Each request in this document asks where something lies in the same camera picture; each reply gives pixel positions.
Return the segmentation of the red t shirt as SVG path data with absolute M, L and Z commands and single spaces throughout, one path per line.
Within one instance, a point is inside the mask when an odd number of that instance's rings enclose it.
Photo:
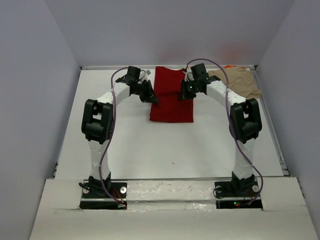
M 183 70 L 164 66 L 155 68 L 154 93 L 159 103 L 151 105 L 149 120 L 158 123 L 192 123 L 194 121 L 193 100 L 178 100 Z

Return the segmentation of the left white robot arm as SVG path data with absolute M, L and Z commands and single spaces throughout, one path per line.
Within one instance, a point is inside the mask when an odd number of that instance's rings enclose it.
M 120 68 L 111 75 L 110 90 L 84 104 L 81 132 L 89 145 L 91 172 L 88 186 L 82 187 L 101 198 L 113 198 L 108 149 L 115 132 L 118 104 L 132 95 L 139 96 L 142 103 L 159 103 L 150 74 L 149 70 L 134 66 Z

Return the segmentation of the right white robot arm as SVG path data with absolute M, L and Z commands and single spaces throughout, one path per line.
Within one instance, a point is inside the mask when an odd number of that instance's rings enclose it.
M 226 82 L 218 76 L 210 76 L 203 63 L 183 70 L 184 79 L 178 100 L 192 100 L 198 93 L 213 98 L 226 110 L 229 131 L 235 143 L 235 162 L 230 181 L 215 183 L 218 199 L 242 197 L 251 192 L 257 197 L 262 187 L 258 185 L 254 173 L 258 170 L 251 157 L 255 140 L 262 130 L 259 103 L 256 99 L 247 99 L 230 89 L 230 79 L 225 70 L 222 71 Z

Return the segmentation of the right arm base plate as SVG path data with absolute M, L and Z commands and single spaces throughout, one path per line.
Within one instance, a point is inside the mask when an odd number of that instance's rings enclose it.
M 236 192 L 231 181 L 216 181 L 212 191 L 216 198 L 215 206 L 218 210 L 235 209 L 263 209 L 263 204 L 258 195 L 260 188 L 258 182 L 250 184 L 249 187 Z

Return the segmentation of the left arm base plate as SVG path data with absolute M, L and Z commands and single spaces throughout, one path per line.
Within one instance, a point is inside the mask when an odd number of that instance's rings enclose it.
M 82 188 L 79 207 L 82 210 L 126 210 L 128 183 L 116 181 L 108 191 L 109 195 L 102 188 L 94 188 L 88 181 L 78 184 Z

